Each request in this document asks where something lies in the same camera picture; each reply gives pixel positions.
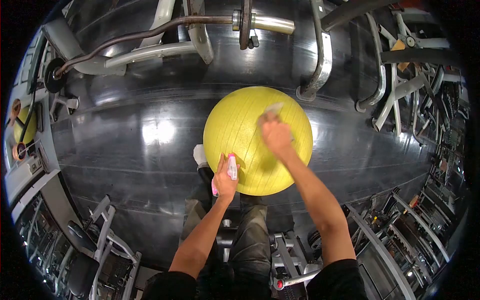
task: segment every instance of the gym floor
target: gym floor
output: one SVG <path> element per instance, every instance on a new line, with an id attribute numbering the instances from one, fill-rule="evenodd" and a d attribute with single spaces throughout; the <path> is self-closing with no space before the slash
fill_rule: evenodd
<path id="1" fill-rule="evenodd" d="M 72 28 L 85 51 L 101 42 L 150 27 L 157 0 L 87 1 L 72 6 Z M 174 14 L 181 11 L 176 1 Z M 335 6 L 325 2 L 332 10 Z M 228 15 L 240 1 L 208 0 L 205 14 Z M 66 91 L 80 98 L 79 109 L 53 124 L 62 173 L 77 208 L 88 216 L 105 194 L 117 208 L 112 228 L 143 264 L 168 267 L 178 245 L 184 199 L 200 178 L 192 152 L 201 144 L 208 114 L 228 93 L 265 85 L 295 98 L 295 89 L 316 65 L 316 41 L 308 0 L 284 6 L 254 0 L 253 12 L 295 21 L 292 36 L 259 30 L 260 47 L 241 51 L 230 25 L 207 25 L 214 60 L 205 65 L 197 54 L 129 64 L 125 76 L 92 76 L 72 70 Z M 377 22 L 394 32 L 387 9 L 374 12 Z M 164 43 L 185 41 L 183 27 L 167 32 Z M 409 201 L 426 179 L 434 147 L 420 148 L 407 131 L 409 114 L 400 100 L 405 133 L 385 124 L 371 126 L 376 107 L 355 111 L 357 99 L 376 89 L 373 40 L 364 16 L 332 30 L 333 69 L 313 102 L 300 102 L 313 131 L 309 166 L 338 201 L 361 204 L 373 194 L 399 186 Z M 140 41 L 111 46 L 115 56 Z M 295 185 L 264 197 L 270 232 L 294 229 L 305 246 L 314 225 Z M 232 210 L 239 203 L 234 200 Z"/>

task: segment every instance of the black sleeve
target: black sleeve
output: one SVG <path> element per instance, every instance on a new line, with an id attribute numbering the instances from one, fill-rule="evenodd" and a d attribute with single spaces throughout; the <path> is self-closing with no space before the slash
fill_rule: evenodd
<path id="1" fill-rule="evenodd" d="M 307 285 L 309 299 L 365 299 L 365 286 L 355 259 L 326 266 Z"/>
<path id="2" fill-rule="evenodd" d="M 190 300 L 195 298 L 197 282 L 182 272 L 164 272 L 149 279 L 142 300 Z"/>

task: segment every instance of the yellow exercise ball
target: yellow exercise ball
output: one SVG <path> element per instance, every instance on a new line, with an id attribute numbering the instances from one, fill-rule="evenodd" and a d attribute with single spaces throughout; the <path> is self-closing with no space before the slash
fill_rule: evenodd
<path id="1" fill-rule="evenodd" d="M 20 121 L 25 123 L 27 120 L 28 116 L 28 107 L 23 108 L 20 110 L 20 113 L 18 114 L 18 118 Z M 24 136 L 24 143 L 28 144 L 33 140 L 36 134 L 36 113 L 35 111 L 32 112 L 32 117 L 30 118 L 30 122 L 28 123 L 27 126 L 27 131 L 25 132 Z M 15 141 L 18 143 L 20 141 L 20 135 L 22 135 L 22 128 L 20 125 L 18 125 L 17 122 L 13 125 L 13 137 L 15 138 Z"/>
<path id="2" fill-rule="evenodd" d="M 293 183 L 287 169 L 262 141 L 258 118 L 273 103 L 283 103 L 278 115 L 290 125 L 293 148 L 308 164 L 312 156 L 312 127 L 300 105 L 285 93 L 264 86 L 245 87 L 225 96 L 208 116 L 204 149 L 216 172 L 221 153 L 235 153 L 240 164 L 237 191 L 254 196 L 280 192 Z"/>

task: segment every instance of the black rubber weight plate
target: black rubber weight plate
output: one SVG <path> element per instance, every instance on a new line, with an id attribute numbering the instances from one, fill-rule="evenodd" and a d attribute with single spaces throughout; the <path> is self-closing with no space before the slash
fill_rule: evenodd
<path id="1" fill-rule="evenodd" d="M 55 72 L 55 69 L 60 68 L 63 66 L 65 62 L 63 59 L 57 57 L 55 59 L 52 59 L 52 61 L 48 64 L 47 68 L 45 69 L 45 88 L 47 91 L 50 93 L 58 93 L 64 86 L 65 83 L 67 82 L 67 74 L 62 74 L 62 76 L 59 79 L 53 78 L 53 73 Z"/>

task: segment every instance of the person's right hand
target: person's right hand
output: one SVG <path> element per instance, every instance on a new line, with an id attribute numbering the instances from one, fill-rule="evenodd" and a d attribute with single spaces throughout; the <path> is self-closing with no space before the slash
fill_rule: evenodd
<path id="1" fill-rule="evenodd" d="M 265 145 L 277 158 L 291 149 L 290 126 L 282 123 L 278 115 L 271 111 L 261 115 L 258 126 L 262 130 Z"/>

